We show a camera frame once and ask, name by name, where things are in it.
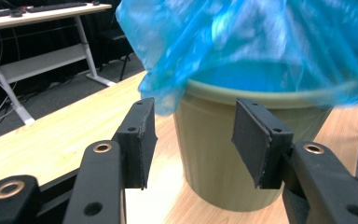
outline desk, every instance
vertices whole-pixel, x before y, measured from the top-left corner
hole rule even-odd
[[[136,89],[144,74],[1,136],[0,179],[27,174],[43,185],[77,168],[84,149],[111,139],[131,105],[140,99]],[[156,117],[156,133],[148,189],[126,189],[128,223],[288,223],[282,198],[249,213],[229,212],[203,201],[185,181],[172,116]],[[316,142],[334,150],[354,174],[358,106],[334,109]]]
[[[19,18],[11,18],[9,16],[0,17],[0,29],[73,17],[81,40],[80,44],[69,48],[55,50],[30,59],[0,66],[0,86],[7,93],[13,108],[25,124],[34,122],[34,119],[20,104],[13,90],[9,86],[10,83],[47,72],[54,68],[67,65],[68,63],[86,59],[90,70],[90,74],[88,74],[87,77],[101,82],[106,86],[115,84],[114,82],[97,75],[90,47],[80,19],[80,15],[103,11],[110,7],[110,5],[93,6],[92,4],[87,4],[84,7],[71,7],[38,13],[24,13],[23,16]]]

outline translucent blue trash bag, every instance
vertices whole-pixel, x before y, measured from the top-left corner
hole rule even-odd
[[[117,20],[147,71],[142,98],[155,97],[160,115],[190,78],[358,103],[358,0],[123,0]]]

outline desk leg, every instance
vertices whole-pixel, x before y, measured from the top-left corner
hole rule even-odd
[[[89,77],[95,81],[98,81],[106,86],[115,85],[116,84],[115,82],[105,79],[103,77],[99,77],[97,75],[97,70],[95,69],[95,64],[94,64],[94,61],[92,60],[92,56],[91,56],[89,42],[87,42],[86,34],[84,33],[83,24],[81,23],[80,17],[75,16],[75,21],[76,21],[77,31],[79,32],[79,35],[80,35],[80,40],[82,42],[83,50],[84,50],[84,53],[86,54],[87,63],[89,64],[90,74],[88,74],[87,77]]]
[[[30,124],[34,122],[34,119],[28,113],[28,111],[20,104],[19,100],[17,99],[16,95],[14,94],[11,87],[8,85],[8,82],[5,76],[2,74],[0,70],[0,84],[4,91],[7,93],[8,98],[10,99],[14,110],[17,112],[19,117],[25,124]]]

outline black curtain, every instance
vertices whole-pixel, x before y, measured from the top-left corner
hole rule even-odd
[[[70,1],[71,0],[12,0],[9,2],[12,6],[27,5],[37,7]],[[109,13],[106,12],[100,12],[81,16],[95,64],[99,64],[102,50],[95,36],[101,32],[101,30],[105,29],[105,25],[110,22],[111,18],[109,18],[108,14]],[[1,29],[0,64],[16,62],[17,60],[23,60],[53,50],[70,47],[78,43],[80,43],[80,39],[73,18]],[[88,65],[86,60],[71,63],[19,81],[14,92],[17,95],[22,95],[41,91],[47,88],[52,82],[63,82],[87,69]],[[0,104],[5,97],[6,94],[0,88]]]

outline beige trash can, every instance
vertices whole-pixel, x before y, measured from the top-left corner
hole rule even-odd
[[[318,96],[318,92],[309,92]],[[231,143],[236,99],[256,101],[294,133],[312,140],[331,107],[315,107],[294,92],[235,91],[190,80],[174,114],[186,180],[205,201],[231,211],[254,211],[273,203],[282,189],[255,189]]]

